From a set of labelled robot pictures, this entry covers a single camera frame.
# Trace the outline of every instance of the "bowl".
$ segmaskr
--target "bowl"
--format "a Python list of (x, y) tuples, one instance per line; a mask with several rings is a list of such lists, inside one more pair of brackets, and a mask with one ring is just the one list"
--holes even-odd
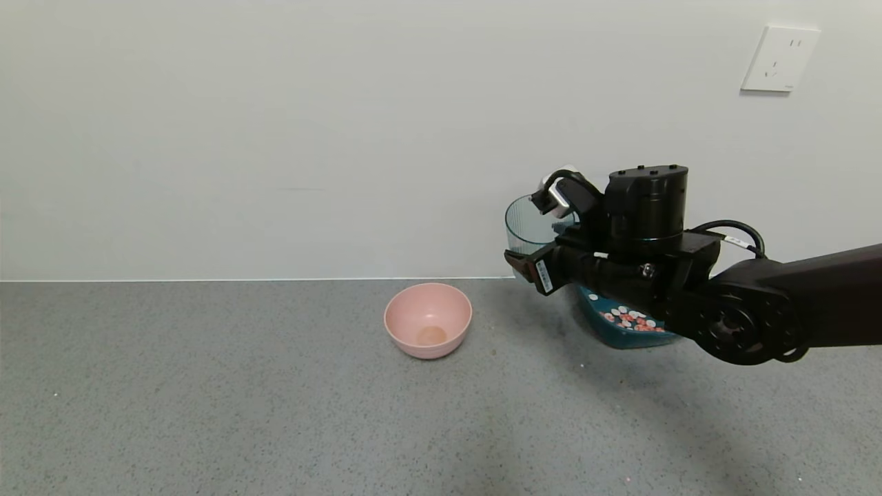
[(386, 331), (411, 357), (449, 355), (466, 338), (472, 304), (459, 289), (439, 282), (417, 284), (395, 295), (383, 315)]
[(680, 338), (665, 331), (661, 320), (601, 297), (588, 288), (579, 287), (578, 298), (579, 307), (597, 337), (613, 348), (649, 348), (671, 344)]

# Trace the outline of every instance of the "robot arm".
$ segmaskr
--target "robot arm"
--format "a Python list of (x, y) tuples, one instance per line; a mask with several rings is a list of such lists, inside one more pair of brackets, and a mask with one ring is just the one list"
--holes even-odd
[[(537, 252), (506, 251), (505, 259), (543, 295), (577, 283), (665, 320), (670, 332), (732, 364), (882, 344), (882, 331), (842, 318), (882, 295), (882, 244), (780, 263), (741, 222), (684, 230), (687, 175), (676, 165), (619, 170), (600, 193), (578, 172), (559, 170), (531, 200), (544, 214), (575, 210), (579, 223)], [(709, 231), (716, 227), (745, 230), (754, 245)], [(711, 278), (722, 241), (755, 258)]]

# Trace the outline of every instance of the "label sticker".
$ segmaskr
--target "label sticker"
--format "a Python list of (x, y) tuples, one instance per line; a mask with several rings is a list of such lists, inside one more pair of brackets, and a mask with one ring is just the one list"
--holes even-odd
[(542, 281), (542, 287), (545, 288), (545, 292), (550, 293), (554, 286), (551, 284), (549, 270), (545, 267), (545, 260), (536, 262), (536, 271), (539, 272), (539, 279)]
[(735, 246), (741, 246), (745, 250), (751, 247), (750, 244), (745, 243), (744, 241), (738, 239), (737, 237), (726, 236), (722, 240), (725, 241), (726, 243), (732, 243)]

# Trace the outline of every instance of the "white wall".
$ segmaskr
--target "white wall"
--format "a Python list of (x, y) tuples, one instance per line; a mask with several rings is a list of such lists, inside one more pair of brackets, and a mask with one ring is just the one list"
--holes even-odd
[[(691, 224), (790, 260), (882, 242), (867, 0), (5, 0), (7, 280), (508, 275), (573, 163), (691, 168)], [(763, 26), (823, 30), (789, 97)], [(739, 256), (735, 249), (727, 260)]]

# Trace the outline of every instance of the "teal bowl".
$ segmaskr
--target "teal bowl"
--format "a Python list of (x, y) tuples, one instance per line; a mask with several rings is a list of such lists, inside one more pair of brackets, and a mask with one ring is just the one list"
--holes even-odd
[(613, 348), (649, 348), (670, 344), (679, 335), (664, 330), (664, 322), (636, 312), (617, 301), (579, 288), (579, 308), (602, 342)]

